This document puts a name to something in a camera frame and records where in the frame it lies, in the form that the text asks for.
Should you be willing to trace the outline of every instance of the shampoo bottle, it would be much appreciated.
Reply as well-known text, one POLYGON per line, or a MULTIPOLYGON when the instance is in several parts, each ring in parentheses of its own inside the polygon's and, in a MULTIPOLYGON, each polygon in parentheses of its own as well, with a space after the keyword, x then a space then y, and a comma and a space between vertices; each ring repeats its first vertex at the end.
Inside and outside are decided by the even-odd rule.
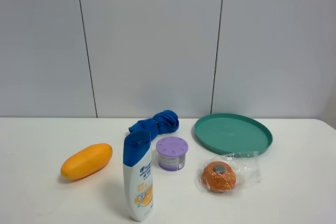
POLYGON ((127 209, 143 221, 153 209, 151 136, 146 130, 130 133, 124 141, 123 173, 127 209))

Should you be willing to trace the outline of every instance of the blue rag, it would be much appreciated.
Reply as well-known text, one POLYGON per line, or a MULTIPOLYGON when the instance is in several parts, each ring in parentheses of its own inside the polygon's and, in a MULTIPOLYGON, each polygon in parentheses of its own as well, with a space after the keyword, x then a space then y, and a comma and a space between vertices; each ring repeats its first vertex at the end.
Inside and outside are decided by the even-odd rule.
POLYGON ((137 130, 147 130, 151 133, 151 140, 156 138, 157 135, 164 133, 172 133, 179 128, 179 117, 174 111, 165 110, 162 111, 153 118, 140 120, 132 127, 129 127, 129 131, 132 133, 137 130))

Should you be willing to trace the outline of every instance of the plastic bag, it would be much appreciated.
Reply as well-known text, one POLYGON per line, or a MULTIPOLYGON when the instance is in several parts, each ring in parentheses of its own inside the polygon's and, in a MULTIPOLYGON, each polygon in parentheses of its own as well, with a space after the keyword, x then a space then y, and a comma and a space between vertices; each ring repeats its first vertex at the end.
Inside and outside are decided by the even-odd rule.
POLYGON ((232 153, 210 159, 198 176, 202 188, 224 193, 260 182, 258 152, 232 153))

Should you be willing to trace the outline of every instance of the teal plastic tray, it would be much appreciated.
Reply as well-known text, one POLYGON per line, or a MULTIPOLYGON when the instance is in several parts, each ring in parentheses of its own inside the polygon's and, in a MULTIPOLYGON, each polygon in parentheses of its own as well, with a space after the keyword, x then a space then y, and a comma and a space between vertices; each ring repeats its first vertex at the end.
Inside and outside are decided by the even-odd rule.
POLYGON ((264 153, 273 141, 271 132, 261 123, 236 114, 211 114, 195 123, 198 141, 219 153, 264 153))

